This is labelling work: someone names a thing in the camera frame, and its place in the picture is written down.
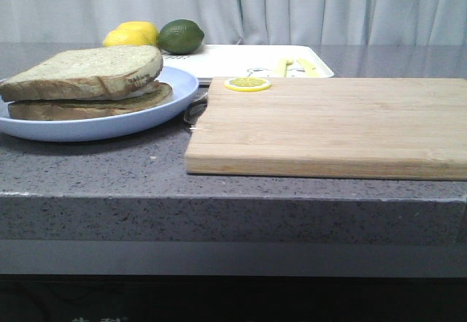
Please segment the light blue plate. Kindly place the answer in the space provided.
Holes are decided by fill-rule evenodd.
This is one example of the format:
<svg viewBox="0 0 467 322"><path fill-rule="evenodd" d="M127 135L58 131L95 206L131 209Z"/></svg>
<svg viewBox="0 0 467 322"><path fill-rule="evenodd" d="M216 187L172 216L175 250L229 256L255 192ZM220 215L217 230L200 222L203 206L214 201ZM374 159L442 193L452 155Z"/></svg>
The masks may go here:
<svg viewBox="0 0 467 322"><path fill-rule="evenodd" d="M87 142L121 137L161 125L180 114L193 101L199 87L191 73L166 66L160 81L170 84L173 94L157 107L124 115L85 120L35 121L9 117L8 104L1 103L1 132L43 142Z"/></svg>

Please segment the bread slice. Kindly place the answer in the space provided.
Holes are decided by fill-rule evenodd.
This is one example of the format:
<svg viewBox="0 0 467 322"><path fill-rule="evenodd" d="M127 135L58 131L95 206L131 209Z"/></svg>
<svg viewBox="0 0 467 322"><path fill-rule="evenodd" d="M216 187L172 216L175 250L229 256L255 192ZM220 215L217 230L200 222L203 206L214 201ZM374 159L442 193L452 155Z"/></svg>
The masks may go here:
<svg viewBox="0 0 467 322"><path fill-rule="evenodd" d="M147 110L171 100L173 89L168 83L153 81L136 96L121 100L37 100L8 104L8 113L17 120L82 120L106 118Z"/></svg>
<svg viewBox="0 0 467 322"><path fill-rule="evenodd" d="M67 50L1 83L5 102L119 100L137 96L163 68L152 45Z"/></svg>

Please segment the white rectangular tray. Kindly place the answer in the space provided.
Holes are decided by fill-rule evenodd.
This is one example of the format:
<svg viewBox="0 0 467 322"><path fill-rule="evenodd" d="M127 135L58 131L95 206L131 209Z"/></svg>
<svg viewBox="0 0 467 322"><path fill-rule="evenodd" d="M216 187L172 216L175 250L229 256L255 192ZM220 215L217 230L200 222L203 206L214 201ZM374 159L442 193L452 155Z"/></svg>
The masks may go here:
<svg viewBox="0 0 467 322"><path fill-rule="evenodd" d="M163 55L164 67L170 66L191 73L202 85L214 77L272 77L271 70L281 58L292 58L287 77L307 77L297 58L320 61L324 78L334 72L310 48L300 45L204 45L190 55Z"/></svg>

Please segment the yellow lemon slice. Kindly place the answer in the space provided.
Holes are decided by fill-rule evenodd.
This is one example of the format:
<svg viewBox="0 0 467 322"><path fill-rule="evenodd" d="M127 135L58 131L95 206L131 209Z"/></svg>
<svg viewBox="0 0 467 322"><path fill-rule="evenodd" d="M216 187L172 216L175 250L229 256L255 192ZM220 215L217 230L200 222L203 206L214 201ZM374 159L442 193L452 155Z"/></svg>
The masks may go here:
<svg viewBox="0 0 467 322"><path fill-rule="evenodd" d="M227 79L224 86L232 91L256 92L271 87L271 82L262 77L235 77Z"/></svg>

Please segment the yellow plastic fork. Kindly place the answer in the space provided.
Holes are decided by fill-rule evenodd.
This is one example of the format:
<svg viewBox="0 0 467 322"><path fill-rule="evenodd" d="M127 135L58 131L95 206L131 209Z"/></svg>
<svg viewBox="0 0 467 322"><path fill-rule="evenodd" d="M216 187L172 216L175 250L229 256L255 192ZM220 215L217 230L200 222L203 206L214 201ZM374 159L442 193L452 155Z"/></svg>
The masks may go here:
<svg viewBox="0 0 467 322"><path fill-rule="evenodd" d="M272 77L287 77L287 68L293 64L292 58L281 58L271 70Z"/></svg>

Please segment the yellow plastic knife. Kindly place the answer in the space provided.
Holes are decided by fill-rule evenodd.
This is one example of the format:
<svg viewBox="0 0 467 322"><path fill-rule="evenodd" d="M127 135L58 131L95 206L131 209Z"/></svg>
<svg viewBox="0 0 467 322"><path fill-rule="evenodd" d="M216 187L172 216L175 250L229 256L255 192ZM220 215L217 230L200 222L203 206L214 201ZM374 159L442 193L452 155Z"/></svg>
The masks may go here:
<svg viewBox="0 0 467 322"><path fill-rule="evenodd" d="M319 77L324 78L325 72L323 71L323 65L320 61L310 61L306 58L297 58L297 63L302 68L304 74L307 77Z"/></svg>

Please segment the green lime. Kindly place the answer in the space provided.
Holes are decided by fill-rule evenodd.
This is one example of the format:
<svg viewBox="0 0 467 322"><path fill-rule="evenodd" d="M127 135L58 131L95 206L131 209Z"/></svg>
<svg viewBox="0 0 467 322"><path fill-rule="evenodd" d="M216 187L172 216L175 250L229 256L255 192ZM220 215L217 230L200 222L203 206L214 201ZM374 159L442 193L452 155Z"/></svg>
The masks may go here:
<svg viewBox="0 0 467 322"><path fill-rule="evenodd" d="M204 31L192 20L178 19L167 23L159 32L157 46L168 53L186 55L200 48Z"/></svg>

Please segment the rear yellow lemon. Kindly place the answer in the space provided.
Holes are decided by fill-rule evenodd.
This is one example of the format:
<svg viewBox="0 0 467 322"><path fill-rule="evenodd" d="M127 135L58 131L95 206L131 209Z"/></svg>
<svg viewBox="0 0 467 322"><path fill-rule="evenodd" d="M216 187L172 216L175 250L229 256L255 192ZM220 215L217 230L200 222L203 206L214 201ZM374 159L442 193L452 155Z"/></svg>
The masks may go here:
<svg viewBox="0 0 467 322"><path fill-rule="evenodd" d="M157 44L157 39L159 35L158 28L151 22L147 21L128 21L121 23L117 29L130 29L139 31L146 36L150 41L151 45Z"/></svg>

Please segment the front yellow lemon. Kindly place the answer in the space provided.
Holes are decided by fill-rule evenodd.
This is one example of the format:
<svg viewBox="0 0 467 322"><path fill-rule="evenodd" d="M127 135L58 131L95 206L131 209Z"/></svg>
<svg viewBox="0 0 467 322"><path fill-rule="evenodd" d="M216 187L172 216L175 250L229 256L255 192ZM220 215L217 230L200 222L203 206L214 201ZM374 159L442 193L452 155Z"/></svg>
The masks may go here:
<svg viewBox="0 0 467 322"><path fill-rule="evenodd" d="M103 40L103 46L116 45L152 45L144 33L129 28L117 28L110 31Z"/></svg>

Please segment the wooden cutting board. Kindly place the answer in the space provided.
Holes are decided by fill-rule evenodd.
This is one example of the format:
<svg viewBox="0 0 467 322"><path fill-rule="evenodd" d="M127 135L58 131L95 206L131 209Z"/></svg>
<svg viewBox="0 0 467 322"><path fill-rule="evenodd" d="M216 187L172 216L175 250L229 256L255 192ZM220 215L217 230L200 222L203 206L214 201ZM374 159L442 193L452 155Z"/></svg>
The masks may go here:
<svg viewBox="0 0 467 322"><path fill-rule="evenodd" d="M189 173L465 180L461 78L216 77L185 153Z"/></svg>

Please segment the white curtain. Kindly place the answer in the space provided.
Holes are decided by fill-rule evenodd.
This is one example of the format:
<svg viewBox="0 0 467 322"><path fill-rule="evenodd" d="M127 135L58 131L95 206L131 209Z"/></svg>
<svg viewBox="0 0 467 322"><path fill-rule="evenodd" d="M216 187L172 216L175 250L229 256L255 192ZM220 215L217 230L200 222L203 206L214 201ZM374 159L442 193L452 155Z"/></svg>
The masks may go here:
<svg viewBox="0 0 467 322"><path fill-rule="evenodd" d="M209 44L466 43L466 0L1 0L1 40L100 42L126 21L179 18Z"/></svg>

